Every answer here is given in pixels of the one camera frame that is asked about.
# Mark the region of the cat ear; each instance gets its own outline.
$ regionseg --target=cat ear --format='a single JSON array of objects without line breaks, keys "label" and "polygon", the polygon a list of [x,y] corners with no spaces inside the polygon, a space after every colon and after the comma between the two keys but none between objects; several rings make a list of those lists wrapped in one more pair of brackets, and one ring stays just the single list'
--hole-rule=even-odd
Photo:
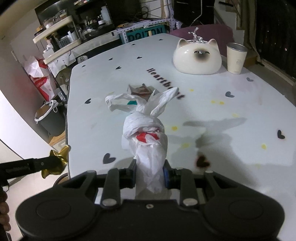
[{"label": "cat ear", "polygon": [[215,39],[211,39],[209,42],[208,42],[209,45],[211,45],[212,47],[214,47],[215,49],[217,49],[219,51],[219,47],[218,47],[218,44],[217,44],[217,41]]},{"label": "cat ear", "polygon": [[187,40],[185,40],[185,39],[180,39],[179,42],[178,42],[177,47],[180,48],[180,47],[183,47],[183,46],[185,46],[185,45],[187,45],[187,44],[188,44]]}]

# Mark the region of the ceramic cat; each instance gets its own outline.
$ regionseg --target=ceramic cat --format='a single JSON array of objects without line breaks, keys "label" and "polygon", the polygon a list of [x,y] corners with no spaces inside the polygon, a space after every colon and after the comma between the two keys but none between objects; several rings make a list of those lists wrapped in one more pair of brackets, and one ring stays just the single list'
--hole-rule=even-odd
[{"label": "ceramic cat", "polygon": [[180,39],[174,52],[176,69],[185,74],[214,74],[221,68],[222,59],[215,39],[209,42]]}]

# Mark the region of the white table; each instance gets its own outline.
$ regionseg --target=white table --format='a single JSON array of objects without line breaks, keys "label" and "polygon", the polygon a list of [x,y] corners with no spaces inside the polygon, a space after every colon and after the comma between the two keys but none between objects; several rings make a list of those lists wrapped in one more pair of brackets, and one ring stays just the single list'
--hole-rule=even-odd
[{"label": "white table", "polygon": [[[168,34],[154,35],[73,68],[67,116],[70,175],[128,167],[132,155],[121,147],[128,113],[109,111],[105,97],[126,93],[128,84],[145,83],[165,91],[167,87],[147,71],[153,68],[180,89],[180,99],[170,101],[159,117],[168,136],[171,166],[198,172],[195,159],[197,150],[202,151],[212,170],[280,202],[286,219],[279,238],[295,240],[296,108],[247,69],[240,75],[223,66],[212,75],[180,73],[172,63],[178,40]],[[228,91],[235,97],[226,97]],[[278,130],[285,139],[277,137]],[[106,153],[116,160],[103,164]]]}]

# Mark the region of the black handle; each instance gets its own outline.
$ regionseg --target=black handle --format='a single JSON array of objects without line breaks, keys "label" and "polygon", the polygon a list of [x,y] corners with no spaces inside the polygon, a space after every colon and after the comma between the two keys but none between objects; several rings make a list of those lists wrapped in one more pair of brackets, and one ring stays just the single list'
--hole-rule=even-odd
[{"label": "black handle", "polygon": [[15,177],[29,175],[44,169],[55,168],[60,164],[57,156],[48,156],[39,159],[26,159],[19,161],[11,161],[0,164],[1,180],[8,180]]},{"label": "black handle", "polygon": [[0,240],[2,241],[9,241],[6,231],[4,230],[4,227],[2,224],[0,224]]}]

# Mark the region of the cup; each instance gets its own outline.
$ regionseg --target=cup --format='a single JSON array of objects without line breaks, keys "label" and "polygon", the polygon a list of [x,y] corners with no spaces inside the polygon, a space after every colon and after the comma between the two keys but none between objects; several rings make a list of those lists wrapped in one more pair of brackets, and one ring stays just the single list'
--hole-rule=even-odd
[{"label": "cup", "polygon": [[227,70],[233,74],[240,74],[248,49],[236,43],[227,44]]}]

